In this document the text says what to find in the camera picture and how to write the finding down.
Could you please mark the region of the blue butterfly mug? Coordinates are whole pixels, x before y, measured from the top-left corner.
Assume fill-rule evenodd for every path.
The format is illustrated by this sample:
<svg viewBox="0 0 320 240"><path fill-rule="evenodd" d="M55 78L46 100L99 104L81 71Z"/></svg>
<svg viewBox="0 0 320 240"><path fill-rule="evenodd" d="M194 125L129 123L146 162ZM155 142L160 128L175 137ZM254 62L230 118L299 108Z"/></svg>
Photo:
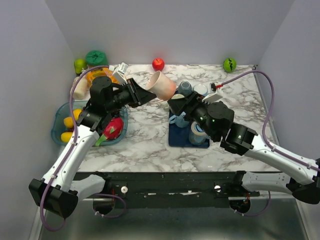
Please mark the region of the blue butterfly mug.
<svg viewBox="0 0 320 240"><path fill-rule="evenodd" d="M208 135L195 121L190 126L188 139L194 146L204 146L210 143Z"/></svg>

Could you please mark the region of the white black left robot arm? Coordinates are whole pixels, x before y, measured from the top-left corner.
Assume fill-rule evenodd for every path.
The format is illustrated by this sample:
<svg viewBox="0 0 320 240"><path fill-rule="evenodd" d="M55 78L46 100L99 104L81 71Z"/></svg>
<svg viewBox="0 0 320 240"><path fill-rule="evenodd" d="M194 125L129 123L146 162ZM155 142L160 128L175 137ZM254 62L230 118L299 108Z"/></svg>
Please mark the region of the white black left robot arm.
<svg viewBox="0 0 320 240"><path fill-rule="evenodd" d="M136 108L156 98L133 78L126 84L113 83L107 76L97 77L90 87L90 99L74 124L72 136L54 165L42 177L33 179L28 188L40 209L68 218L79 201L97 194L104 198L111 185L103 173L75 181L74 177L87 152L111 122L113 114L126 105Z"/></svg>

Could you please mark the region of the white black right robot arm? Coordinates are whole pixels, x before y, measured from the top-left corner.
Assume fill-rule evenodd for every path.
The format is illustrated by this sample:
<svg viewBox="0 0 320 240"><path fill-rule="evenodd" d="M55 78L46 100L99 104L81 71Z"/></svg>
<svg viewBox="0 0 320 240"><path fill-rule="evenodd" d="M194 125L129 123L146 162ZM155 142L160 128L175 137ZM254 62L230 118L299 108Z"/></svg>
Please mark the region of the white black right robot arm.
<svg viewBox="0 0 320 240"><path fill-rule="evenodd" d="M235 112L222 101L207 103L202 99L202 95L193 92L188 97L168 100L168 105L175 115L184 112L187 121L196 122L225 151L259 160L279 170L277 174L244 173L242 178L230 183L230 191L234 195L241 196L247 191L282 192L307 204L319 204L319 160L270 143L255 130L235 123Z"/></svg>

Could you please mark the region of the pink mug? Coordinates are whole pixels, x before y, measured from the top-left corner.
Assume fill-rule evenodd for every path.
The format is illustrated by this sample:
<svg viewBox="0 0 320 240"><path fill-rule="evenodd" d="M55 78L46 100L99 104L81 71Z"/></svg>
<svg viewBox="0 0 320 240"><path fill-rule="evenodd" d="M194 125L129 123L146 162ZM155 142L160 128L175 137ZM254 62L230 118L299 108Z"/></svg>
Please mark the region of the pink mug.
<svg viewBox="0 0 320 240"><path fill-rule="evenodd" d="M148 80L145 89L163 101L168 101L176 92L176 84L161 71L156 71Z"/></svg>

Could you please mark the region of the light blue hexagonal mug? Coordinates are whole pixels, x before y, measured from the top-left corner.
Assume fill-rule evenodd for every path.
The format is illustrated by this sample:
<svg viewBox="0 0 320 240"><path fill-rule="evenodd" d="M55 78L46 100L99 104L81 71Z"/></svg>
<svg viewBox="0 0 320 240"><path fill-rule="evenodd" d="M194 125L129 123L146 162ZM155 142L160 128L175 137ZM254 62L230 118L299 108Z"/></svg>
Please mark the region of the light blue hexagonal mug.
<svg viewBox="0 0 320 240"><path fill-rule="evenodd" d="M180 115L172 115L169 117L169 124L175 124L179 128L185 128L190 124L190 121L185 120L186 113L183 111Z"/></svg>

